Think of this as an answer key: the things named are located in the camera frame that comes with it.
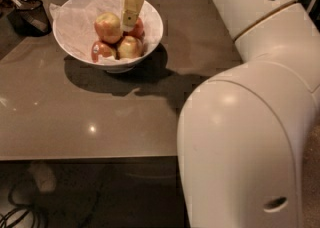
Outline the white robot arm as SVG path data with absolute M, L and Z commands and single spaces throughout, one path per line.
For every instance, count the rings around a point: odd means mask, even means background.
M 298 0 L 213 0 L 242 64 L 199 85 L 177 131 L 191 228 L 303 228 L 320 33 Z

